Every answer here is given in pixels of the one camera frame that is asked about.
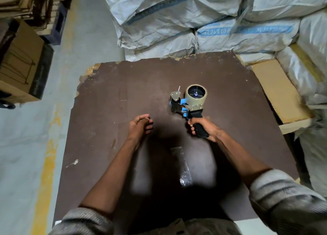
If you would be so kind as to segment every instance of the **black roller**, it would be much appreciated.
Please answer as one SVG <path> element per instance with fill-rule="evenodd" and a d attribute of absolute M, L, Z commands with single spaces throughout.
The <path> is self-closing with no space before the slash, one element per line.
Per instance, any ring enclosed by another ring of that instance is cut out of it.
<path fill-rule="evenodd" d="M 201 86 L 198 86 L 198 85 L 193 85 L 191 86 L 187 93 L 193 97 L 193 98 L 196 98 L 196 99 L 199 99 L 199 98 L 202 98 L 204 97 L 205 95 L 205 90 L 204 88 L 202 88 Z"/>

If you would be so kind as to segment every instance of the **person's right hand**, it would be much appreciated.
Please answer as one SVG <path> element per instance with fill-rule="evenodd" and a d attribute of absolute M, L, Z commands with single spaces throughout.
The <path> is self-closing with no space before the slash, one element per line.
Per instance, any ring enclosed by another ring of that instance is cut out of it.
<path fill-rule="evenodd" d="M 222 134 L 224 133 L 223 130 L 221 130 L 218 126 L 213 124 L 208 117 L 206 118 L 192 118 L 187 121 L 187 123 L 191 126 L 192 134 L 195 135 L 194 123 L 200 123 L 203 128 L 206 130 L 206 132 L 209 134 L 209 137 L 207 139 L 218 142 Z"/>

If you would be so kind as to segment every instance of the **gray sweater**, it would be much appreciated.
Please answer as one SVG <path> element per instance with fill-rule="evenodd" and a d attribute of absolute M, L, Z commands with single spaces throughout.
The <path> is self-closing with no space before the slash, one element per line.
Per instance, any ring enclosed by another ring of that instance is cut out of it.
<path fill-rule="evenodd" d="M 313 190 L 294 182 L 280 170 L 270 170 L 250 187 L 250 201 L 260 219 L 279 235 L 327 235 L 327 202 Z M 240 235 L 228 220 L 178 219 L 166 228 L 144 235 Z M 113 224 L 96 211 L 76 208 L 69 211 L 49 235 L 113 235 Z"/>

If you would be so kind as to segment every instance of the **gray sleeve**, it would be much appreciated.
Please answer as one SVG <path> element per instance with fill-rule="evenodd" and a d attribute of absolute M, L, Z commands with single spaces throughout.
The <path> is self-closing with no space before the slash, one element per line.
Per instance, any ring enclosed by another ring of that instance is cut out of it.
<path fill-rule="evenodd" d="M 70 210 L 49 235 L 113 235 L 113 224 L 96 211 L 88 208 Z"/>
<path fill-rule="evenodd" d="M 270 170 L 250 187 L 259 218 L 279 235 L 327 234 L 327 202 L 280 170 Z"/>

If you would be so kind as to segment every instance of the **brown table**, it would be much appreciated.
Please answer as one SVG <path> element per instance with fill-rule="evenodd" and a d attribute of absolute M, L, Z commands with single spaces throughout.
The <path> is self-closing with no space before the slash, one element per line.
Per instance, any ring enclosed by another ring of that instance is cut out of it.
<path fill-rule="evenodd" d="M 181 86 L 184 94 L 191 84 L 208 90 L 203 115 L 250 154 L 298 176 L 259 81 L 234 53 L 104 63 L 81 85 L 71 112 L 54 220 L 79 205 L 124 142 L 128 122 L 144 113 L 153 118 L 154 130 L 134 155 L 114 214 L 116 234 L 177 217 L 255 218 L 247 188 L 219 148 L 192 137 L 186 120 L 169 111 L 170 93 Z M 182 147 L 192 186 L 180 184 L 173 147 Z M 70 165 L 76 159 L 78 164 Z"/>

